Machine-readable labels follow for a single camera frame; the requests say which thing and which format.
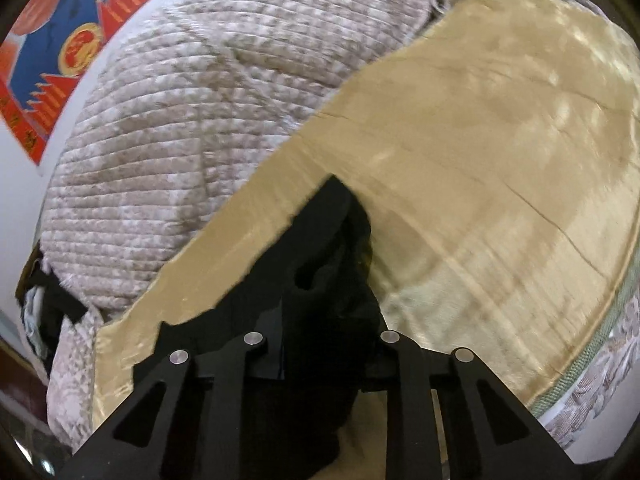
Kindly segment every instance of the metal rivet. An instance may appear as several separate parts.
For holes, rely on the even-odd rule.
[[[456,359],[461,363],[470,363],[474,360],[474,353],[469,348],[458,348],[455,353]]]
[[[248,345],[257,345],[260,341],[262,341],[260,332],[249,332],[244,336],[244,342]]]
[[[189,353],[186,350],[175,350],[169,356],[169,361],[174,365],[181,365],[189,358]]]
[[[400,334],[394,330],[385,330],[380,334],[380,339],[385,343],[397,343],[400,341]]]

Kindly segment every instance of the gold fabric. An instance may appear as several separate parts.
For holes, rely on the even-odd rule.
[[[532,403],[590,340],[636,243],[639,75],[631,39],[571,4],[457,4],[351,78],[100,329],[95,426],[131,391],[158,323],[215,305],[331,173],[369,214],[389,326],[426,348],[469,346]],[[383,476],[382,413],[360,396],[320,478]]]

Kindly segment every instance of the tufted plush fabric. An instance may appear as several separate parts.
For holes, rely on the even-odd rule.
[[[411,40],[428,2],[163,9],[110,60],[55,169],[41,248],[56,274],[105,319],[126,310],[328,94]],[[92,315],[81,332],[101,322]],[[75,449],[91,432],[94,350],[78,330],[63,327],[49,385],[49,421]],[[80,394],[66,400],[69,390]]]

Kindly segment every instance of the red poster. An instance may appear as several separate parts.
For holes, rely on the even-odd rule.
[[[0,45],[0,112],[34,162],[104,45],[149,0],[30,0]]]

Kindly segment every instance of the green piping edge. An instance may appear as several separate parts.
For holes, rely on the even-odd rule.
[[[529,411],[536,417],[543,415],[551,408],[561,397],[567,393],[569,388],[578,380],[580,374],[587,369],[593,358],[600,351],[605,341],[609,338],[611,330],[615,327],[620,315],[627,302],[633,296],[638,278],[640,277],[640,236],[636,240],[634,253],[629,262],[626,276],[622,280],[622,284],[616,291],[616,295],[611,302],[609,311],[600,323],[600,326],[591,337],[588,345],[580,352],[580,355],[567,368],[556,383],[550,387],[545,393],[540,395],[529,407]]]

